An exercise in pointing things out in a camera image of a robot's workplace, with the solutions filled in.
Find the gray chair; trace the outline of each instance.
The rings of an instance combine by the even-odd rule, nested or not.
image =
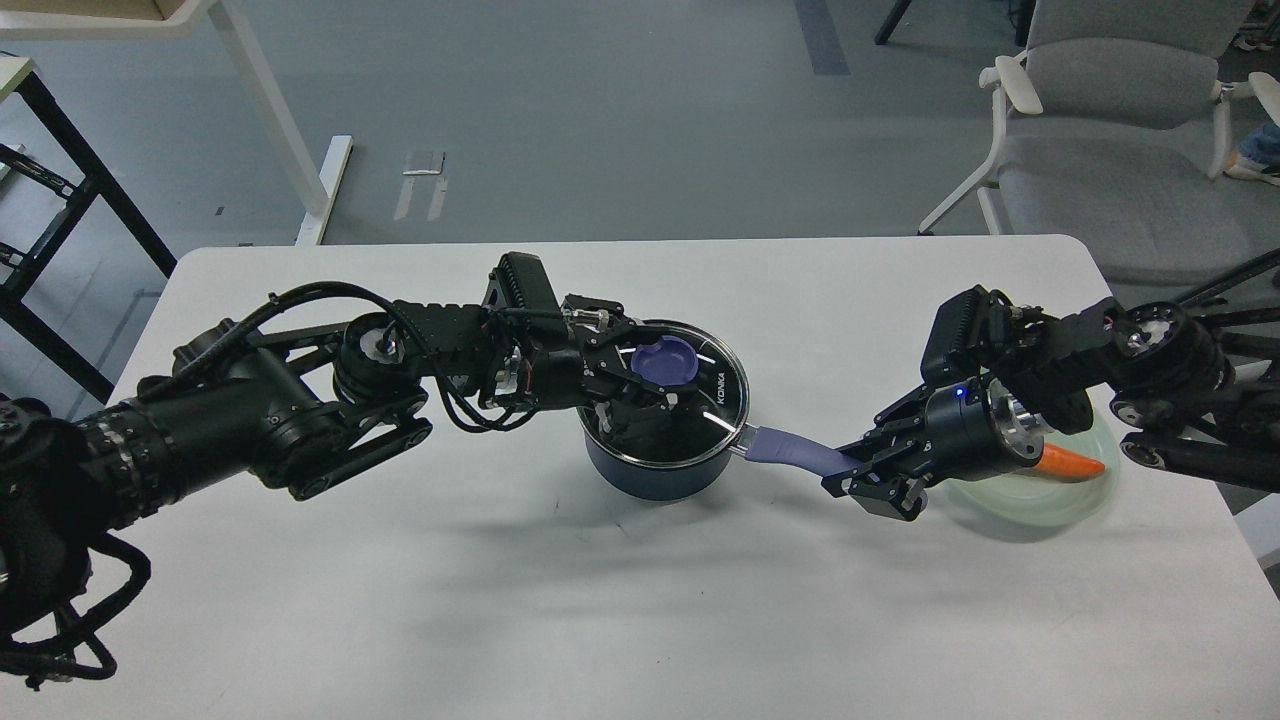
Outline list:
[[[1248,236],[1212,182],[1233,147],[1231,99],[1257,96],[1280,117],[1280,83],[1271,76],[1217,81],[1216,58],[1252,5],[1041,0],[1027,50],[997,58],[979,76],[992,88],[987,160],[920,223],[920,233],[977,193],[993,234],[1076,237],[1114,283],[1193,284],[1248,260]],[[1210,114],[1215,150],[1202,169],[1170,147],[1062,137],[1039,119],[1171,129]]]

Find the person's leg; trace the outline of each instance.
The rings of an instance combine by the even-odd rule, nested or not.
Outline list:
[[[1280,186],[1280,127],[1263,123],[1249,133],[1224,170],[1235,179],[1253,179]]]
[[[1263,165],[1280,165],[1280,126],[1263,123],[1240,142],[1240,155]]]

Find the orange carrot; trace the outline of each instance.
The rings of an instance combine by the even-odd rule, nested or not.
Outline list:
[[[1036,474],[1052,475],[1068,483],[1096,478],[1106,469],[1106,465],[1087,455],[1073,452],[1051,442],[1044,443],[1044,455],[1041,455],[1039,462],[1033,468]]]

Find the black cable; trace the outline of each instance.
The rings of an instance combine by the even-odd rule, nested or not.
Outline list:
[[[422,333],[413,325],[413,323],[403,313],[401,313],[398,307],[396,307],[396,305],[392,301],[356,284],[338,282],[338,281],[321,281],[298,286],[284,293],[271,295],[270,297],[271,299],[269,302],[259,306],[256,310],[246,315],[244,319],[237,323],[230,331],[227,332],[227,334],[214,341],[214,343],[209,346],[209,348],[206,348],[204,352],[201,352],[189,363],[187,363],[187,365],[184,365],[182,369],[174,373],[172,378],[161,380],[160,383],[156,383],[155,386],[147,388],[145,392],[140,393],[138,400],[142,401],[154,400],[166,392],[172,392],[177,388],[180,388],[183,384],[186,384],[188,380],[198,375],[206,368],[218,363],[219,360],[223,360],[233,350],[238,348],[239,345],[244,341],[244,338],[248,337],[251,332],[262,327],[268,320],[284,314],[287,310],[317,300],[326,300],[333,297],[355,297],[357,300],[366,300],[369,302],[372,302],[374,305],[380,307],[384,313],[387,313],[398,325],[401,325],[402,332],[407,333],[408,337],[419,345],[419,347],[424,348],[428,347],[426,338],[422,336]],[[449,378],[440,374],[434,366],[429,366],[429,370],[436,378],[436,386],[440,388],[442,398],[445,402],[445,413],[449,415],[449,420],[452,420],[458,428],[466,432],[488,432],[488,430],[507,432],[515,429],[504,424],[506,419],[509,418],[509,413],[507,415],[503,415],[503,418],[499,420],[490,420],[489,418],[485,418],[484,415],[480,414],[479,410],[476,410],[470,404],[470,401],[466,400],[466,397],[462,396],[457,386],[454,386]],[[462,420],[457,416],[457,413],[452,411],[452,409],[449,407],[448,402],[451,398],[457,402],[458,407],[462,409],[462,413],[467,418],[470,418],[471,421],[475,423],[475,425],[466,425],[465,423],[462,423]],[[522,419],[520,424],[522,425],[526,421],[529,420]]]
[[[32,689],[40,689],[40,684],[54,675],[101,680],[115,674],[115,659],[97,639],[96,633],[138,597],[142,587],[151,579],[151,561],[141,550],[106,533],[92,538],[88,546],[128,565],[129,578],[83,616],[70,603],[55,610],[58,634],[54,637],[32,643],[0,643],[0,669],[29,675],[27,687]],[[97,657],[100,667],[81,665],[74,660],[74,651],[81,644],[87,646]]]
[[[503,428],[503,432],[509,432],[509,430],[513,430],[513,429],[524,425],[525,423],[532,420],[534,415],[536,415],[536,414],[538,414],[536,410],[530,410],[529,413],[525,413],[520,418],[516,418],[511,423],[507,423],[507,427]]]

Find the black metal frame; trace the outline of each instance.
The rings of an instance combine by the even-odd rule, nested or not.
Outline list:
[[[67,200],[67,205],[54,217],[31,250],[20,252],[13,247],[0,247],[4,250],[3,264],[12,270],[0,284],[0,320],[18,331],[90,395],[106,402],[114,389],[111,380],[106,379],[92,363],[23,305],[23,297],[99,197],[106,201],[165,277],[173,273],[178,261],[151,224],[142,217],[138,206],[133,204],[120,183],[58,106],[54,96],[36,77],[36,73],[29,73],[14,92],[27,102],[36,118],[84,174],[84,179],[79,184],[72,183],[22,152],[0,145],[0,163]]]

